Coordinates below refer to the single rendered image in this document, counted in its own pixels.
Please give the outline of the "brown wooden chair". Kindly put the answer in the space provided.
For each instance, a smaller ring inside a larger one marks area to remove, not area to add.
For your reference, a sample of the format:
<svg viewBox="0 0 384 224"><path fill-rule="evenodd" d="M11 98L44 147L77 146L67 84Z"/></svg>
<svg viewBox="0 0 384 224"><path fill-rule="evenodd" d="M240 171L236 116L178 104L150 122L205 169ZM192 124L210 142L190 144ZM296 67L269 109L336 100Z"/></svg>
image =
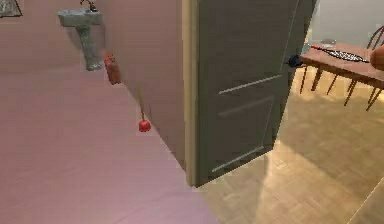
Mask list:
<svg viewBox="0 0 384 224"><path fill-rule="evenodd" d="M374 50L384 44L384 25L380 26L370 37L367 49Z"/></svg>

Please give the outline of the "black sink faucet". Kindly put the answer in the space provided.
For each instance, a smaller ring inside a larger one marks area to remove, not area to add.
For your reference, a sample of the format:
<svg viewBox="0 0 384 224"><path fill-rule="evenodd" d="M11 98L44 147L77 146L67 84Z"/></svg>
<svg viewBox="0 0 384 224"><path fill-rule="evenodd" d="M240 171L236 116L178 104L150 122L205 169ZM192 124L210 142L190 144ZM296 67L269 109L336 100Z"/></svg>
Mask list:
<svg viewBox="0 0 384 224"><path fill-rule="evenodd" d="M91 0L80 0L80 4L82 5L84 1L88 3L90 12L98 12L98 9L94 2L92 2Z"/></svg>

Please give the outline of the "grey room door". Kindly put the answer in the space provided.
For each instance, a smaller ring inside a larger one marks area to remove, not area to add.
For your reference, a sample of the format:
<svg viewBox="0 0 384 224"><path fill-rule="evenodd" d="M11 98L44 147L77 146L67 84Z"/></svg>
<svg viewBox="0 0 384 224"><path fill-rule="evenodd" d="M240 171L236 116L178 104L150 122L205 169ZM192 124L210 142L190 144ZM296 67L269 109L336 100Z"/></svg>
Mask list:
<svg viewBox="0 0 384 224"><path fill-rule="evenodd" d="M199 0L199 185L273 149L317 1Z"/></svg>

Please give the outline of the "grey framed wall mirror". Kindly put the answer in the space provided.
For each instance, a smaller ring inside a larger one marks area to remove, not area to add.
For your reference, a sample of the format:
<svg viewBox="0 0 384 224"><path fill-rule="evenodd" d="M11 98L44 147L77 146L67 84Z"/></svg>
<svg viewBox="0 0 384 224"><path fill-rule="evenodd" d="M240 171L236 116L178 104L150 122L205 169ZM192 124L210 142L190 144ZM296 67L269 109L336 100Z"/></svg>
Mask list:
<svg viewBox="0 0 384 224"><path fill-rule="evenodd" d="M17 0L0 0L0 18L21 16L22 11Z"/></svg>

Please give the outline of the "brown wooden table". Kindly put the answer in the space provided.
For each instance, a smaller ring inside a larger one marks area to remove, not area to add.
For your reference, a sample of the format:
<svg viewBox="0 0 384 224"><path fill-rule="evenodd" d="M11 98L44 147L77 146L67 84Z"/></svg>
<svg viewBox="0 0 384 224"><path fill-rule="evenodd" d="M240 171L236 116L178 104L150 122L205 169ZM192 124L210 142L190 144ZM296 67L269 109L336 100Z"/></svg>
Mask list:
<svg viewBox="0 0 384 224"><path fill-rule="evenodd" d="M301 60L306 66L317 69L311 90L315 91L324 71L335 75L328 90L333 88L336 79L341 76L351 79L351 87L344 102L347 105L354 88L358 82L372 86L374 90L368 100L367 111L374 105L382 91L384 91L384 71L376 69L370 62L364 61L345 61L332 57L328 50L323 51L317 45L312 45L311 49L300 55Z"/></svg>

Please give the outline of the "red toilet plunger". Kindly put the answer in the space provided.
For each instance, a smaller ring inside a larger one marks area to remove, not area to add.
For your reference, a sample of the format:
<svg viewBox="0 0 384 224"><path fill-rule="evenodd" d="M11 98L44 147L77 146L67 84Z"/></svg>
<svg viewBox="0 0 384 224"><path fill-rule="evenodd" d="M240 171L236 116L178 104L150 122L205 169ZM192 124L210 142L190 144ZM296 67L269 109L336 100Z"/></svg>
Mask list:
<svg viewBox="0 0 384 224"><path fill-rule="evenodd" d="M138 89L138 101L140 105L140 116L141 116L141 120L138 124L138 130L140 132L148 132L151 130L151 123L145 118L141 89Z"/></svg>

